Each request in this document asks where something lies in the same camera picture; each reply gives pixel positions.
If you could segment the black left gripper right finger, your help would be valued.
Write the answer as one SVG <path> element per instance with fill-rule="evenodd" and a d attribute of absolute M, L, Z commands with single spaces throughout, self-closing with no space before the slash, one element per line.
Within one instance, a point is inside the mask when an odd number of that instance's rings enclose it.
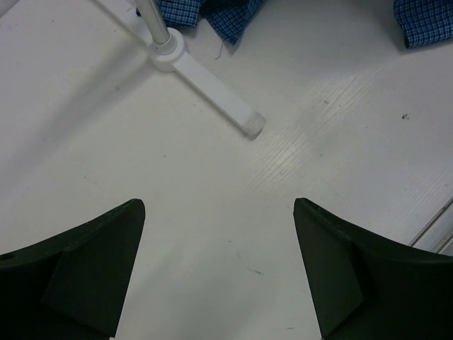
<path fill-rule="evenodd" d="M 451 339 L 452 257 L 392 241 L 306 198 L 294 223 L 323 339 Z"/>

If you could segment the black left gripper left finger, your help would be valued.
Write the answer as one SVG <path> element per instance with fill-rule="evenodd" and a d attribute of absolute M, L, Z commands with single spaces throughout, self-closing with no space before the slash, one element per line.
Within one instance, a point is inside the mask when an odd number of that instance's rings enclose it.
<path fill-rule="evenodd" d="M 111 339 L 142 237 L 132 199 L 96 219 L 1 255 L 2 339 Z"/>

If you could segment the blue plaid shirt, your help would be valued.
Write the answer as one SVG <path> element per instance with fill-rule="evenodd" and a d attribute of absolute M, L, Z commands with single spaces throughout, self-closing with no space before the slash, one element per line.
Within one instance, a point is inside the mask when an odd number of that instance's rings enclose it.
<path fill-rule="evenodd" d="M 235 45 L 264 1 L 158 1 L 172 28 L 194 28 L 204 18 L 220 38 Z M 407 49 L 452 39 L 451 1 L 392 1 L 394 18 Z"/>

